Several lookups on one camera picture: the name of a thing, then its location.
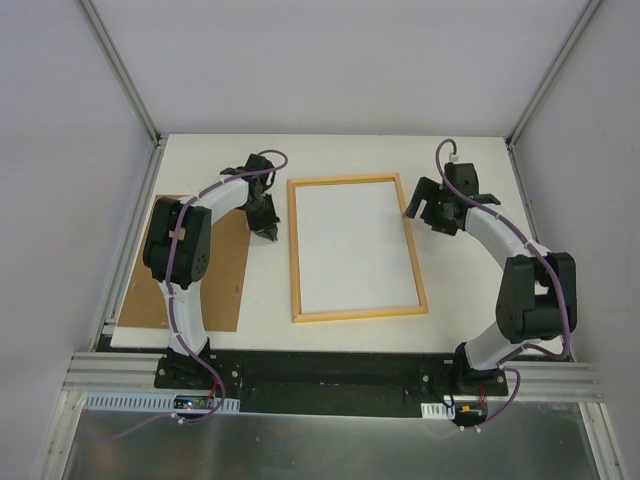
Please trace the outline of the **brown cardboard backing board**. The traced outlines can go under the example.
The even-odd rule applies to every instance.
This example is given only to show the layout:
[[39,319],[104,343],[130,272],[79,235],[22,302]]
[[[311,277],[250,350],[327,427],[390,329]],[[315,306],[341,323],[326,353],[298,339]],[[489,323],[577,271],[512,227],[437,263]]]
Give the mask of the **brown cardboard backing board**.
[[[212,227],[211,255],[201,281],[201,308],[209,332],[237,330],[251,232],[243,211],[234,210]],[[166,307],[158,282],[143,264],[139,248],[117,325],[169,330]]]

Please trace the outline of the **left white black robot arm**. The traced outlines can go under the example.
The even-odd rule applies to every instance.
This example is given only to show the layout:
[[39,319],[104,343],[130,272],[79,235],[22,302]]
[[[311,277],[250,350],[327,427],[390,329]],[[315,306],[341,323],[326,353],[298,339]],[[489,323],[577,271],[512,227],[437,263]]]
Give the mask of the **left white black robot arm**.
[[204,387],[213,370],[200,294],[210,263],[212,227],[241,211],[254,235],[275,242],[280,218],[269,190],[288,163],[280,150],[252,153],[243,165],[221,170],[199,192],[181,199],[160,197],[154,203],[143,264],[163,295],[171,331],[167,359],[178,363],[176,375],[188,388]]

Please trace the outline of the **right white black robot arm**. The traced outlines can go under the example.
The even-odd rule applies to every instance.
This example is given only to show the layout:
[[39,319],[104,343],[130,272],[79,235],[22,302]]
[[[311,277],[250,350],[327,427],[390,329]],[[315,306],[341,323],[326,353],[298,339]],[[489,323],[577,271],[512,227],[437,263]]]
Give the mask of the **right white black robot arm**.
[[467,233],[502,270],[494,322],[456,348],[447,376],[451,392],[474,395],[522,352],[544,353],[542,342],[569,340],[577,326],[576,263],[529,240],[494,195],[480,193],[473,164],[447,163],[442,174],[440,182],[418,180],[405,217],[438,233]]

